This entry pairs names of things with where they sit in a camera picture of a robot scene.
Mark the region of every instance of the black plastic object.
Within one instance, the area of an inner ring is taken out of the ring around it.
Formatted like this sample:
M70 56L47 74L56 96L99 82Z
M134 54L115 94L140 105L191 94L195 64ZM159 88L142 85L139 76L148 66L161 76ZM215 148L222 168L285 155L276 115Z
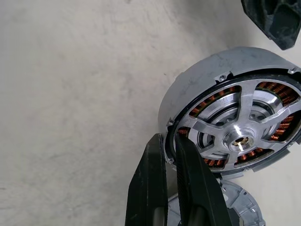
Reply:
M167 185L162 137L147 143L128 189L125 226L166 226Z
M219 183L194 143L176 136L177 179L183 226L232 226Z
M301 0L241 0L245 13L282 50L295 45L301 27Z

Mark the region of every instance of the gray floor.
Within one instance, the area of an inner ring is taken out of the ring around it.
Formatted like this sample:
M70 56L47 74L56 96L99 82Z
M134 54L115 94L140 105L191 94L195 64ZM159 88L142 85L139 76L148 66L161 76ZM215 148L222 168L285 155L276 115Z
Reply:
M300 64L240 0L2 0L0 225L119 226L176 76L235 46ZM298 225L300 148L235 180L267 225Z

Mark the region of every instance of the concrete floor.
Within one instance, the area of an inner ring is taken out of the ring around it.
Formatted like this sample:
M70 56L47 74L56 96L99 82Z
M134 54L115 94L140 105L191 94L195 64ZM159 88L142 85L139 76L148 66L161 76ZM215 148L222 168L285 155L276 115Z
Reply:
M0 225L120 226L127 188L176 76L235 46L300 64L240 0L2 0ZM292 153L236 179L267 225L298 225Z

